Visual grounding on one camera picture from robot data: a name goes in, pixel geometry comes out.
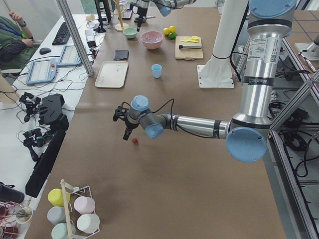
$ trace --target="white table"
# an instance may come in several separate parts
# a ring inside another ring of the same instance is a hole
[[[97,21],[87,23],[85,15],[83,14],[75,14],[73,15],[73,18],[76,26],[78,27],[80,37],[87,50],[87,53],[90,54],[85,39],[85,30],[93,27],[94,24],[97,23]],[[64,45],[53,46],[52,41],[55,38],[55,35],[63,21],[63,17],[61,17],[57,21],[55,26],[42,42],[39,49],[37,49],[36,53],[33,55],[32,60],[49,56],[57,56],[56,60],[58,60],[58,56],[60,56]],[[105,33],[96,33],[95,41],[97,44],[97,48],[99,48],[100,43],[104,39],[104,36]],[[67,45],[74,45],[71,37]],[[45,55],[40,55],[39,50],[42,47],[50,48],[51,52]],[[30,66],[30,63],[24,68],[22,74],[28,72],[28,66]],[[73,68],[58,68],[58,73],[53,82],[50,84],[37,84],[32,86],[26,85],[25,81],[27,75],[22,75],[18,77],[13,85],[17,88],[17,92],[20,96],[23,95],[24,92],[31,93],[35,96],[39,96],[40,98],[44,98],[49,94],[62,94],[65,100],[63,113],[67,115],[70,123],[73,117],[73,110],[75,110],[75,107],[78,104],[87,80],[87,74],[83,66],[77,67],[70,72],[70,70],[72,69]],[[17,107],[14,109],[3,110],[7,108],[13,108],[15,106],[16,105],[8,105],[0,102],[0,181],[4,182],[5,184],[14,184],[15,189],[25,193],[25,185],[33,172],[35,162],[32,161],[29,150],[23,146],[23,143],[18,140],[17,136],[20,140],[23,141],[24,136],[22,135],[22,133],[19,134],[19,132],[22,132],[22,130],[28,131],[31,129],[39,128],[39,117],[38,115],[35,115],[34,117],[31,117],[29,122],[21,123],[16,117],[16,114],[18,114],[18,117],[23,122],[25,113],[18,113],[19,111],[21,111],[20,108]],[[34,147],[33,149],[38,155],[40,155],[42,152],[45,151],[46,146],[41,148]],[[26,195],[22,204],[29,204],[33,209],[36,210],[40,197],[42,196],[43,188],[37,198],[32,198]],[[28,227],[29,224],[20,225],[20,235],[18,237],[19,239],[24,238]]]

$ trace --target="tape roll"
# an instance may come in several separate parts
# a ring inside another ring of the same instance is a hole
[[[86,18],[87,21],[94,21],[95,20],[95,16],[93,14],[86,15],[85,18]]]

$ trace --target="person's arm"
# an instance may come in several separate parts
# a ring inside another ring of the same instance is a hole
[[[9,62],[21,51],[26,49],[29,45],[32,46],[33,41],[31,39],[17,40],[7,47],[0,49],[0,61]]]
[[[32,32],[30,31],[30,29],[26,26],[25,21],[23,20],[23,17],[20,13],[11,11],[9,12],[9,15],[11,16],[11,18],[16,21],[19,26],[21,27],[21,30],[25,32],[27,38],[32,38]]]

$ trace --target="lemon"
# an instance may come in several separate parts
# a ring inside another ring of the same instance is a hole
[[[169,28],[168,27],[164,28],[163,29],[163,33],[164,33],[165,36],[168,36],[170,34]]]
[[[169,27],[169,30],[173,33],[176,33],[177,29],[176,29],[176,26],[170,26]]]
[[[168,35],[169,39],[175,39],[176,38],[176,33],[175,32],[171,32],[169,35]]]

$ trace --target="green jacket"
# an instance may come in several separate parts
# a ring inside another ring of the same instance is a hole
[[[8,18],[0,16],[0,21],[4,22],[5,24],[9,25],[10,27],[14,28],[16,31],[20,32],[20,29],[16,24],[14,24]],[[5,31],[0,29],[0,50],[10,46],[12,43],[21,41],[22,37],[17,36],[14,33]],[[0,60],[0,69],[13,69],[13,68],[24,68],[27,62],[30,60],[32,55],[35,53],[36,49],[34,47],[25,47],[19,54],[17,54],[12,60],[8,62],[4,62]]]

